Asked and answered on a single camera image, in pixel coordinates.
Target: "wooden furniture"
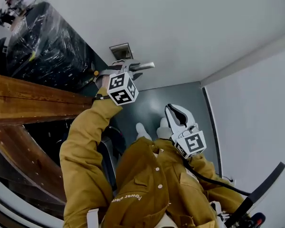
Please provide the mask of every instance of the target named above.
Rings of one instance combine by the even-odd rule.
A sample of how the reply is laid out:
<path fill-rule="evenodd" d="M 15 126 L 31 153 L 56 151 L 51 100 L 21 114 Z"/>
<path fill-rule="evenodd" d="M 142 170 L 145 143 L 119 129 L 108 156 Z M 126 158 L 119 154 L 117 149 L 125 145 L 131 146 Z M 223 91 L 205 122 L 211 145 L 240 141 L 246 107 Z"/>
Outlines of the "wooden furniture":
<path fill-rule="evenodd" d="M 0 180 L 35 207 L 63 218 L 61 168 L 23 124 L 75 118 L 92 98 L 0 76 Z"/>

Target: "jacket sleeve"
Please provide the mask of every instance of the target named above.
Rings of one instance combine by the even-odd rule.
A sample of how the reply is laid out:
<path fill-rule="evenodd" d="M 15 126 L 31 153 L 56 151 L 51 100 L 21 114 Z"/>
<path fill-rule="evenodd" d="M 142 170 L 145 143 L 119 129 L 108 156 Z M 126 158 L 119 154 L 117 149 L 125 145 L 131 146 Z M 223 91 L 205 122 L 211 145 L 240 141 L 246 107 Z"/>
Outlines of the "jacket sleeve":
<path fill-rule="evenodd" d="M 98 93 L 107 95 L 104 88 Z M 90 209 L 99 208 L 98 215 L 102 219 L 102 213 L 112 201 L 112 189 L 102 172 L 102 156 L 96 148 L 110 118 L 121 109 L 111 99 L 95 101 L 70 127 L 59 155 L 67 199 L 64 227 L 86 227 L 86 214 Z"/>
<path fill-rule="evenodd" d="M 215 173 L 213 163 L 207 161 L 203 154 L 192 157 L 190 160 L 190 166 L 193 168 L 193 170 L 203 175 L 204 177 L 230 185 L 229 181 L 218 177 L 218 175 Z M 199 179 L 199 182 L 205 190 L 205 195 L 208 197 L 208 200 L 210 202 L 220 202 L 222 210 L 226 211 L 229 214 L 234 213 L 234 211 L 243 202 L 242 196 L 233 190 L 203 181 L 201 179 Z"/>

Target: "gray floor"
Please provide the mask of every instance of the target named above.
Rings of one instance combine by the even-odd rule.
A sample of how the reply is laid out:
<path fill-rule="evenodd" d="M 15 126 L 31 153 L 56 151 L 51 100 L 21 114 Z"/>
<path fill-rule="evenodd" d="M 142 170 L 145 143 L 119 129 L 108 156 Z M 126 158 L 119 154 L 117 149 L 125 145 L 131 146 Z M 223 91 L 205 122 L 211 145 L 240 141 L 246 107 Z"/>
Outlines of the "gray floor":
<path fill-rule="evenodd" d="M 141 122 L 152 139 L 156 139 L 156 129 L 164 117 L 164 108 L 168 104 L 183 106 L 192 112 L 199 129 L 203 130 L 207 149 L 206 158 L 214 163 L 218 173 L 218 157 L 212 126 L 205 97 L 198 82 L 140 91 L 136 102 L 123 106 L 123 110 L 114 117 L 118 128 L 125 136 L 129 146 L 136 140 L 135 125 Z"/>

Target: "metal wall plate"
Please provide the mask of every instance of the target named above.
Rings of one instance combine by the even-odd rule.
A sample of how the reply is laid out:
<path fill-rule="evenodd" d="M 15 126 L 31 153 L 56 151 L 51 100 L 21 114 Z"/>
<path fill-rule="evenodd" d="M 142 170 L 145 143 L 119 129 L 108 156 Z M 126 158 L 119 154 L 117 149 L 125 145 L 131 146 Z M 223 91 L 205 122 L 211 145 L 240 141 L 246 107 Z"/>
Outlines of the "metal wall plate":
<path fill-rule="evenodd" d="M 129 46 L 129 43 L 120 44 L 110 47 L 116 60 L 121 59 L 133 59 L 133 55 Z"/>

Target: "wooden beam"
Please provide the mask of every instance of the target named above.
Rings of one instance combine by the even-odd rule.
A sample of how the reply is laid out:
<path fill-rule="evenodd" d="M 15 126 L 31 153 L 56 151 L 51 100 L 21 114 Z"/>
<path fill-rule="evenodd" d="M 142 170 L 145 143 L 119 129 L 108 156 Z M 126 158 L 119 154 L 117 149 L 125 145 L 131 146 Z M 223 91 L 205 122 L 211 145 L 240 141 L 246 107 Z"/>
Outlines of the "wooden beam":
<path fill-rule="evenodd" d="M 42 151 L 24 126 L 0 127 L 0 153 L 32 185 L 65 203 L 61 168 Z"/>
<path fill-rule="evenodd" d="M 0 76 L 0 125 L 75 118 L 91 105 L 91 97 Z"/>

